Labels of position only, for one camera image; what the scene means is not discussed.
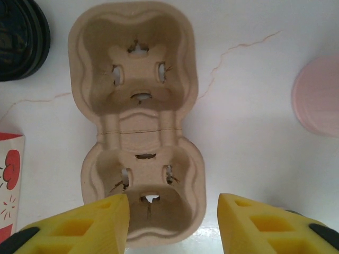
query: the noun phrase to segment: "red and white box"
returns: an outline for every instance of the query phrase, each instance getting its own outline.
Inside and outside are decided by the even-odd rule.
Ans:
[[[25,136],[0,133],[0,243],[15,233]]]

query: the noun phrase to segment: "white table surface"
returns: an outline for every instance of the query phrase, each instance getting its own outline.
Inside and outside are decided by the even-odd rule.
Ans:
[[[52,33],[33,76],[0,84],[0,131],[26,136],[18,228],[83,204],[81,165],[96,128],[70,93],[67,37],[104,0],[36,0]],[[339,230],[339,139],[307,132],[291,107],[312,59],[339,52],[337,0],[167,0],[192,22],[200,98],[185,135],[206,163],[208,208],[187,240],[130,253],[222,253],[219,193],[284,206]]]

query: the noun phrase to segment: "black lid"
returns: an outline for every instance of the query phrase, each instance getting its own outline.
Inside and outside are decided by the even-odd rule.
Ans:
[[[49,26],[34,0],[0,0],[0,81],[35,73],[49,47]]]

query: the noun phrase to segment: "cardboard cup holder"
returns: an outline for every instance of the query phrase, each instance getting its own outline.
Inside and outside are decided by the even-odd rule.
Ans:
[[[204,163],[181,122],[198,95],[190,22],[158,2],[96,6],[68,40],[72,93],[96,124],[84,203],[126,193],[130,247],[190,236],[206,210]]]

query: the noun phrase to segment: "crack in surface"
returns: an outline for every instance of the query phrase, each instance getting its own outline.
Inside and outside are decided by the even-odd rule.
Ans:
[[[6,116],[8,116],[8,114],[10,113],[10,111],[12,110],[12,108],[20,103],[24,103],[24,102],[30,102],[30,103],[35,103],[35,102],[52,102],[57,98],[60,97],[64,97],[64,96],[68,96],[72,93],[62,93],[62,94],[58,94],[56,96],[54,96],[52,99],[21,99],[17,102],[14,102],[6,111],[6,113],[0,118],[0,124],[2,123],[2,121],[5,119]]]
[[[262,39],[262,40],[260,40],[260,41],[256,41],[256,42],[253,42],[253,43],[240,43],[240,44],[238,44],[237,46],[233,46],[233,47],[227,49],[226,52],[222,53],[222,54],[220,55],[220,61],[219,61],[219,64],[217,65],[217,67],[214,67],[213,70],[212,70],[211,73],[210,73],[210,76],[212,76],[212,80],[211,80],[210,84],[208,85],[206,91],[205,91],[205,92],[197,99],[197,101],[200,100],[200,99],[202,99],[202,98],[204,98],[204,97],[208,94],[208,92],[211,90],[211,87],[212,87],[212,85],[214,84],[215,79],[216,79],[215,76],[214,76],[214,75],[215,75],[215,72],[216,72],[216,71],[220,68],[220,66],[224,63],[224,56],[225,56],[225,55],[227,55],[227,54],[230,53],[232,50],[237,49],[237,48],[247,48],[247,47],[251,47],[251,46],[256,45],[256,44],[264,43],[264,42],[267,41],[269,38],[271,38],[271,37],[277,35],[277,34],[280,33],[281,31],[282,31],[282,30],[280,30],[280,31],[278,31],[278,32],[276,32],[276,33],[272,33],[272,34],[266,36],[264,39]]]

